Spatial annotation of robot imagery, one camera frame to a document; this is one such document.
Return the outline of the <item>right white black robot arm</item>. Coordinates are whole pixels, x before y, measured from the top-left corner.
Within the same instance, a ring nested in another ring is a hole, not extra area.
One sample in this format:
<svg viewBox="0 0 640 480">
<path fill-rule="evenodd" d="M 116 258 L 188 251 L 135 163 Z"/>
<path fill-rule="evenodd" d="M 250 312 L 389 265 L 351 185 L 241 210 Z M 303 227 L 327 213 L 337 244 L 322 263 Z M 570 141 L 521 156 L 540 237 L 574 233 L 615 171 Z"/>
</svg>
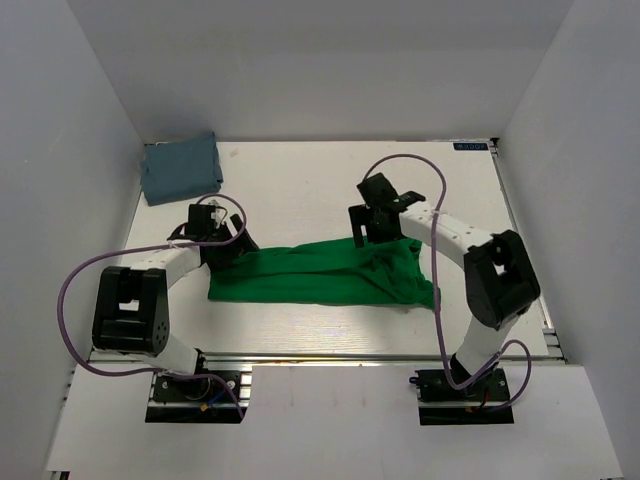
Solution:
<svg viewBox="0 0 640 480">
<path fill-rule="evenodd" d="M 471 321 L 461 346 L 443 366 L 459 396 L 477 397 L 513 325 L 541 294 L 523 240 L 513 230 L 490 233 L 458 220 L 417 192 L 399 194 L 381 173 L 363 179 L 357 189 L 363 203 L 348 209 L 356 247 L 404 238 L 429 246 L 435 303 L 440 302 L 437 256 L 463 270 Z"/>
</svg>

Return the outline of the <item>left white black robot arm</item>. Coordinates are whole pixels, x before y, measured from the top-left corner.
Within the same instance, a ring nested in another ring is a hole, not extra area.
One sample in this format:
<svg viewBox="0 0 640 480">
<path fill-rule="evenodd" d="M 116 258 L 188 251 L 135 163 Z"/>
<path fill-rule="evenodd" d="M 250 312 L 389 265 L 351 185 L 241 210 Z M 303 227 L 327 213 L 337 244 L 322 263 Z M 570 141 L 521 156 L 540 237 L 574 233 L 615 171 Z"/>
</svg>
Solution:
<svg viewBox="0 0 640 480">
<path fill-rule="evenodd" d="M 202 352 L 171 331 L 169 290 L 203 266 L 215 273 L 257 250 L 242 214 L 229 215 L 216 202 L 191 204 L 187 221 L 174 229 L 162 248 L 130 266 L 103 270 L 93 347 L 178 374 L 180 391 L 191 399 L 202 398 L 212 377 L 203 367 Z"/>
</svg>

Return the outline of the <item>green t shirt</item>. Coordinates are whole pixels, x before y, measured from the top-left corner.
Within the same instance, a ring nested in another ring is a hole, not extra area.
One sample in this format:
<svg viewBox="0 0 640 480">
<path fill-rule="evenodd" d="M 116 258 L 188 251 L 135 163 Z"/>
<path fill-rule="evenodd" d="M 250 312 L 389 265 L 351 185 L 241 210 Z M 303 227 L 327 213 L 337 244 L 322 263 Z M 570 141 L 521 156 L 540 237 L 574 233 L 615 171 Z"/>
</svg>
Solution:
<svg viewBox="0 0 640 480">
<path fill-rule="evenodd" d="M 212 302 L 435 307 L 421 271 L 422 243 L 357 248 L 349 238 L 265 248 L 210 274 Z"/>
</svg>

